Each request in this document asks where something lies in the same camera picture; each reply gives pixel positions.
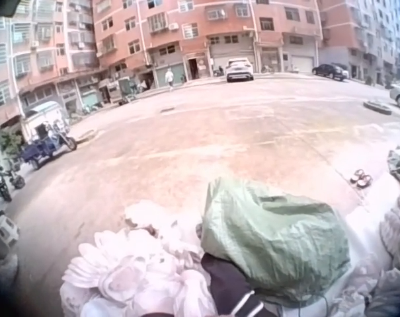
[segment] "building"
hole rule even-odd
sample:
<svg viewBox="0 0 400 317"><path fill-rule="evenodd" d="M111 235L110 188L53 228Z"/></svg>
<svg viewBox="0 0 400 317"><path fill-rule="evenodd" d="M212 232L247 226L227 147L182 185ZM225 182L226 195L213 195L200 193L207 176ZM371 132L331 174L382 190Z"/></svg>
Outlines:
<svg viewBox="0 0 400 317"><path fill-rule="evenodd" d="M319 8L321 62L344 64L361 80L400 80L400 0L319 1Z"/></svg>
<svg viewBox="0 0 400 317"><path fill-rule="evenodd" d="M46 101L70 111L93 101L98 66L91 0L22 0L0 17L0 129L19 130Z"/></svg>
<svg viewBox="0 0 400 317"><path fill-rule="evenodd" d="M260 71L311 72L319 61L321 23L316 1L100 0L94 29L102 68L165 85L208 77L232 57L248 57Z"/></svg>

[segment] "blue tricycle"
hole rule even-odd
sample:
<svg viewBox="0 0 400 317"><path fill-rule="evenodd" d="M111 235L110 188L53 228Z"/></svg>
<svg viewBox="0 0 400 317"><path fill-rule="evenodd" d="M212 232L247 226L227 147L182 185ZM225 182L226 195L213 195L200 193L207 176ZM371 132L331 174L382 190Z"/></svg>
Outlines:
<svg viewBox="0 0 400 317"><path fill-rule="evenodd" d="M45 157L53 157L54 153L59 151L63 145L66 145L70 151L77 149L77 142L74 138L68 137L66 132L60 131L57 126L44 124L45 133L43 138L33 140L31 143L24 146L20 157L24 162L29 162L35 170L40 168L40 161Z"/></svg>

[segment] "tree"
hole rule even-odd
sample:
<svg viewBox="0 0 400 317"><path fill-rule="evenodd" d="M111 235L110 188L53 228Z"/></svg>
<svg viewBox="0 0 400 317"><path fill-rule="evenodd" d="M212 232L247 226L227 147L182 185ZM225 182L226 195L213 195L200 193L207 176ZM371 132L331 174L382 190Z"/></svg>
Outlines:
<svg viewBox="0 0 400 317"><path fill-rule="evenodd" d="M0 148L3 153L11 158L20 154L22 137L6 129L0 131Z"/></svg>

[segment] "dark cloth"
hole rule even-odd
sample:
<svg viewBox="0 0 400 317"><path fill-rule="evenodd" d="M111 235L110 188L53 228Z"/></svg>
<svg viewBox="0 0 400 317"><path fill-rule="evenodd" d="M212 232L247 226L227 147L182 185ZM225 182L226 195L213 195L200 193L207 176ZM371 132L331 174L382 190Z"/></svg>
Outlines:
<svg viewBox="0 0 400 317"><path fill-rule="evenodd" d="M211 277L210 292L219 315L278 317L266 309L233 263L204 254L201 265Z"/></svg>

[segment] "green tarp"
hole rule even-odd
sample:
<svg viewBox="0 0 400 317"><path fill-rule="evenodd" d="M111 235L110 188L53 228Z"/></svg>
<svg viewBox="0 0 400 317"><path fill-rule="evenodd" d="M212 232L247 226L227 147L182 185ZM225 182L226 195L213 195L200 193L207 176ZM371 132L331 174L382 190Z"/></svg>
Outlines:
<svg viewBox="0 0 400 317"><path fill-rule="evenodd" d="M258 182L212 182L202 226L205 252L235 263L253 288L285 306L313 303L350 266L331 206Z"/></svg>

